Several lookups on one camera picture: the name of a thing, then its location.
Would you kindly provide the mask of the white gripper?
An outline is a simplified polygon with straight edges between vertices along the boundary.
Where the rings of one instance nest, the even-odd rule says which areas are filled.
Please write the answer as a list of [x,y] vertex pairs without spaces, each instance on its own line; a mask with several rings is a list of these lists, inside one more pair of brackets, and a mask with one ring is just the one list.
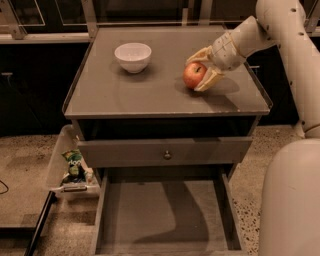
[[216,39],[212,47],[204,47],[190,56],[186,63],[209,62],[217,67],[209,67],[203,79],[194,88],[195,91],[203,92],[219,82],[224,74],[222,71],[233,71],[242,65],[246,58],[242,56],[236,47],[234,40],[229,32],[224,33]]

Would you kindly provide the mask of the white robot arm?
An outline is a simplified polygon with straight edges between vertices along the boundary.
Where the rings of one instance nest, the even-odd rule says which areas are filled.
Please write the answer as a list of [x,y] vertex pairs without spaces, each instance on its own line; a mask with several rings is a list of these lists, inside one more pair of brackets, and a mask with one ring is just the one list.
[[283,147],[265,174],[259,256],[320,256],[320,52],[299,0],[257,0],[256,15],[186,62],[211,62],[205,91],[253,53],[278,48],[299,116],[301,140]]

